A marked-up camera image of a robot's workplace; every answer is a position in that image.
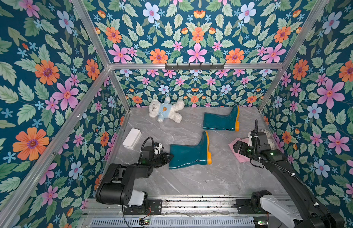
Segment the teal rubber boot orange sole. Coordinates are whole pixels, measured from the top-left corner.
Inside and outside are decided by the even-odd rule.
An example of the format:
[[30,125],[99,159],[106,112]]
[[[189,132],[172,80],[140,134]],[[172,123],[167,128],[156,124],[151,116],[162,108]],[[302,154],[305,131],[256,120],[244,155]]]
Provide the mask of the teal rubber boot orange sole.
[[210,139],[207,131],[204,131],[197,145],[171,144],[170,153],[174,156],[169,163],[169,169],[181,169],[193,165],[212,164],[212,154],[209,151]]

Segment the pink microfiber cloth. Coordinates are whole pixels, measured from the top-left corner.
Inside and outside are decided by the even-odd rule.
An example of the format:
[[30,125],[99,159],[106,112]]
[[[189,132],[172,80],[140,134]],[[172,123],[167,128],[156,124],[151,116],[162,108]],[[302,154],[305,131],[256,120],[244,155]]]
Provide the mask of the pink microfiber cloth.
[[237,161],[240,163],[243,162],[248,162],[250,159],[244,155],[242,155],[240,153],[240,147],[234,147],[236,143],[238,142],[243,142],[243,143],[248,143],[249,139],[248,138],[236,138],[235,140],[233,140],[231,143],[229,143],[229,148],[231,149],[231,151],[233,152],[234,156],[236,157]]

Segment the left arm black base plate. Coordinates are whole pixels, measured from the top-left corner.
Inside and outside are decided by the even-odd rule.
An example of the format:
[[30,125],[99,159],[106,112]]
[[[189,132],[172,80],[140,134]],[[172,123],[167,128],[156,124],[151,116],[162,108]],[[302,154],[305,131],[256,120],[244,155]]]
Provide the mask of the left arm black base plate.
[[141,206],[125,206],[124,215],[161,215],[161,199],[146,199]]

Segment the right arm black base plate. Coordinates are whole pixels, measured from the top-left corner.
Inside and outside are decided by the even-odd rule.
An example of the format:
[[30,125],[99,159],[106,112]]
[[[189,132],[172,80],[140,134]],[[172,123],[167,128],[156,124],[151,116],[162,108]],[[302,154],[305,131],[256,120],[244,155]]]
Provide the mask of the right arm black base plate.
[[234,207],[237,208],[239,214],[261,214],[262,209],[256,199],[236,199]]

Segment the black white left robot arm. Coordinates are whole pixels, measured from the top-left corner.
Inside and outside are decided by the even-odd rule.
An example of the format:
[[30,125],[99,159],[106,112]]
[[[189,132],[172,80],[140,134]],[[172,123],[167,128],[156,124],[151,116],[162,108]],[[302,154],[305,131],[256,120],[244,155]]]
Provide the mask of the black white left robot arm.
[[134,189],[135,180],[150,177],[154,169],[169,164],[173,158],[172,154],[163,151],[161,144],[154,143],[142,147],[134,164],[111,164],[98,184],[96,201],[106,205],[146,208],[149,205],[148,194]]

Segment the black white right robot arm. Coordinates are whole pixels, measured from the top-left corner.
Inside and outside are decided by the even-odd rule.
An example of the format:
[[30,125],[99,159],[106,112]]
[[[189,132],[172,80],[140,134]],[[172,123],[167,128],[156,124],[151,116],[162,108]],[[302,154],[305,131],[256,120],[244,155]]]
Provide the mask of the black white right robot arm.
[[253,211],[268,212],[288,228],[342,228],[344,218],[331,213],[319,202],[305,183],[296,175],[288,158],[279,149],[272,150],[265,133],[254,129],[248,143],[237,141],[233,145],[236,154],[261,164],[270,171],[290,196],[297,211],[278,201],[269,191],[258,191],[251,195]]

